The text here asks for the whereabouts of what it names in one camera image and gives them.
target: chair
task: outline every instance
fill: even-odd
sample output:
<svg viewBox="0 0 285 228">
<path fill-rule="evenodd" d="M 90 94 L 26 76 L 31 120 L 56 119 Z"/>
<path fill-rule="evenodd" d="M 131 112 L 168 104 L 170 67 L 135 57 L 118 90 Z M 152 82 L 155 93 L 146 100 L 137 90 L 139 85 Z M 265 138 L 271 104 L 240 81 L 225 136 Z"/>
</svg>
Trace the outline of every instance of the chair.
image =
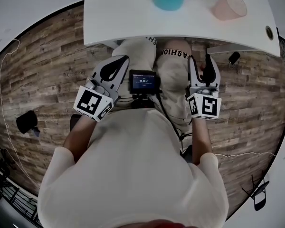
<svg viewBox="0 0 285 228">
<path fill-rule="evenodd" d="M 267 187 L 267 185 L 269 184 L 269 181 L 265 182 L 265 180 L 263 179 L 263 182 L 264 182 L 264 183 L 263 183 L 261 186 L 257 187 L 257 186 L 255 185 L 255 180 L 253 180 L 253 176 L 252 176 L 252 175 L 251 175 L 251 180 L 252 180 L 252 189 L 249 190 L 249 191 L 245 191 L 245 190 L 242 188 L 242 190 L 243 190 L 249 197 L 251 197 L 251 198 L 253 199 L 255 211 L 259 211 L 259 210 L 262 209 L 262 208 L 265 206 L 265 204 L 266 204 L 266 187 Z M 260 194 L 260 193 L 264 193 L 264 194 L 265 194 L 265 198 L 264 198 L 262 201 L 256 203 L 256 196 L 257 196 L 258 194 Z"/>
<path fill-rule="evenodd" d="M 13 166 L 15 162 L 9 158 L 9 156 L 7 155 L 7 150 L 0 147 L 0 152 L 3 157 L 3 162 L 9 165 L 13 170 L 16 170 L 16 168 Z"/>
<path fill-rule="evenodd" d="M 4 181 L 9 177 L 10 175 L 10 170 L 7 167 L 7 164 L 0 159 L 0 171 L 2 172 L 2 175 L 0 175 L 0 188 L 4 184 Z"/>
</svg>

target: knee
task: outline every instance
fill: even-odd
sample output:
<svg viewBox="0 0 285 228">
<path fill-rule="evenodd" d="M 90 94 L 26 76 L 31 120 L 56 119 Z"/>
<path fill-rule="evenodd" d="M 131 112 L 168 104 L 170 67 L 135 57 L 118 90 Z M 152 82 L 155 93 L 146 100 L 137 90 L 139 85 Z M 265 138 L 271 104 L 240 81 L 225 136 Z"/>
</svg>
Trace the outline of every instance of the knee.
<svg viewBox="0 0 285 228">
<path fill-rule="evenodd" d="M 189 43 L 182 39 L 169 40 L 165 45 L 165 49 L 177 49 L 191 55 L 191 47 Z"/>
</svg>

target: pink cup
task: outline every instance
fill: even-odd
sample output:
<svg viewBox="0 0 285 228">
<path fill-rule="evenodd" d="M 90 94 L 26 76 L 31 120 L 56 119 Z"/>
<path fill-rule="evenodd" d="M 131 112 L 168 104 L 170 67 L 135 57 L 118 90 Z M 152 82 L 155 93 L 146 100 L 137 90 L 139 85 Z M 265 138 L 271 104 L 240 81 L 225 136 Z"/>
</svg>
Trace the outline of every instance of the pink cup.
<svg viewBox="0 0 285 228">
<path fill-rule="evenodd" d="M 247 15 L 247 7 L 243 0 L 218 0 L 212 12 L 219 20 L 231 20 Z"/>
</svg>

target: digital display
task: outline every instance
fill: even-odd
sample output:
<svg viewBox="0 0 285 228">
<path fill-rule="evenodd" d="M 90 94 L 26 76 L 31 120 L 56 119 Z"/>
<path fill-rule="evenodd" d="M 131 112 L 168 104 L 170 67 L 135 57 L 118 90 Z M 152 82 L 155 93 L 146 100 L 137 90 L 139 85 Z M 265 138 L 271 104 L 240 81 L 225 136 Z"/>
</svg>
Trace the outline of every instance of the digital display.
<svg viewBox="0 0 285 228">
<path fill-rule="evenodd" d="M 154 89 L 155 75 L 133 74 L 133 89 Z"/>
</svg>

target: white cable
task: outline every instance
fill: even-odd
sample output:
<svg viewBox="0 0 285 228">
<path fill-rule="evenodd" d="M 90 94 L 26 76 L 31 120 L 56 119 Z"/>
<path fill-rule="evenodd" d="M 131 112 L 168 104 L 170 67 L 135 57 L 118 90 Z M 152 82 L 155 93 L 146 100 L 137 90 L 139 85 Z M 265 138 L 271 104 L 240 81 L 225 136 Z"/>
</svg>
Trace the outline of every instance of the white cable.
<svg viewBox="0 0 285 228">
<path fill-rule="evenodd" d="M 274 154 L 272 154 L 272 153 L 270 153 L 270 152 L 264 152 L 264 153 L 249 152 L 249 153 L 243 153 L 243 154 L 237 154 L 237 155 L 228 155 L 228 156 L 223 155 L 223 154 L 215 154 L 215 155 L 220 155 L 220 156 L 224 156 L 224 157 L 226 157 L 226 158 L 230 158 L 230 157 L 237 157 L 237 156 L 241 156 L 241 155 L 245 155 L 245 154 L 256 154 L 256 155 L 271 154 L 271 155 L 273 155 L 273 156 L 276 156 L 276 155 L 274 155 Z"/>
<path fill-rule="evenodd" d="M 11 55 L 11 54 L 13 54 L 14 52 L 16 52 L 16 51 L 18 50 L 19 46 L 20 46 L 20 41 L 19 41 L 19 40 L 16 40 L 16 39 L 13 39 L 13 40 L 18 42 L 18 46 L 17 46 L 16 50 L 5 54 L 4 58 L 3 58 L 2 61 L 1 61 L 1 67 L 0 67 L 0 98 L 1 98 L 1 107 L 2 107 L 3 120 L 4 120 L 5 127 L 6 127 L 6 131 L 7 131 L 8 136 L 9 136 L 9 137 L 8 137 L 8 141 L 9 141 L 9 142 L 11 143 L 11 145 L 13 146 L 13 149 L 14 149 L 14 151 L 15 151 L 15 153 L 16 153 L 16 156 L 17 156 L 17 158 L 18 158 L 18 160 L 19 160 L 19 163 L 20 163 L 20 165 L 21 165 L 22 167 L 20 167 L 20 166 L 18 165 L 18 163 L 17 163 L 17 162 L 14 160 L 14 158 L 11 156 L 10 152 L 9 152 L 8 150 L 7 150 L 7 151 L 8 151 L 8 153 L 9 153 L 9 155 L 11 156 L 11 158 L 13 159 L 13 161 L 19 166 L 19 168 L 22 170 L 22 172 L 27 176 L 27 178 L 28 178 L 38 189 L 40 189 L 40 187 L 31 179 L 31 177 L 30 177 L 30 176 L 28 175 L 28 173 L 25 171 L 25 169 L 24 169 L 24 167 L 23 167 L 23 165 L 22 165 L 22 163 L 21 163 L 21 161 L 20 161 L 20 159 L 19 159 L 19 156 L 18 156 L 18 154 L 17 154 L 17 151 L 16 151 L 16 149 L 15 149 L 13 143 L 11 142 L 11 138 L 10 138 L 10 134 L 9 134 L 9 130 L 8 130 L 9 126 L 6 124 L 5 117 L 4 117 L 4 112 L 3 112 L 3 101 L 2 101 L 2 93 L 1 93 L 1 69 L 2 69 L 2 65 L 3 65 L 3 61 L 4 61 L 4 59 L 6 58 L 6 56 L 7 56 L 7 55 Z"/>
</svg>

